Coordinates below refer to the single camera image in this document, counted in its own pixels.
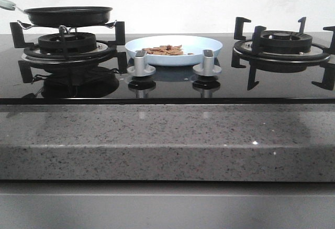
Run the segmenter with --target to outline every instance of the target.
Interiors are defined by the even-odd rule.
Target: green pan handle
[[[15,10],[16,4],[8,0],[0,0],[0,8],[5,10]]]

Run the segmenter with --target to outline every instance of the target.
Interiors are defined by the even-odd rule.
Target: stove knob
[[[156,68],[148,64],[146,51],[137,51],[134,66],[127,68],[127,72],[132,76],[144,77],[154,74]]]
[[[214,65],[214,54],[212,50],[204,50],[204,61],[193,66],[193,72],[202,76],[215,76],[221,73],[221,67]]]

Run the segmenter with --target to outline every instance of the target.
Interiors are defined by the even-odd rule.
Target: gas stove
[[[334,40],[304,33],[305,20],[297,32],[256,26],[247,38],[250,20],[237,18],[234,36],[198,35],[224,45],[210,59],[215,74],[150,66],[140,76],[133,70],[140,57],[130,58],[124,44],[147,35],[125,35],[124,22],[109,25],[115,37],[60,26],[33,42],[25,42],[25,24],[11,23],[15,48],[0,53],[0,104],[335,103]]]

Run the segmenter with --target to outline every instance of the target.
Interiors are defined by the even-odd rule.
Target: pan handle
[[[20,9],[19,7],[16,6],[16,4],[12,1],[8,0],[0,0],[0,8],[5,9],[5,10],[15,10],[18,9],[20,12],[25,14],[25,11]]]

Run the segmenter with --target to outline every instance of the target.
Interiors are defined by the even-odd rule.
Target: plate
[[[222,48],[220,41],[189,35],[159,35],[140,39],[134,39],[126,43],[125,47],[128,54],[134,58],[136,51],[142,48],[158,47],[158,46],[179,46],[182,45],[184,55],[167,56],[148,54],[148,64],[154,66],[191,66],[199,64],[203,61],[203,50],[210,49],[217,57]]]

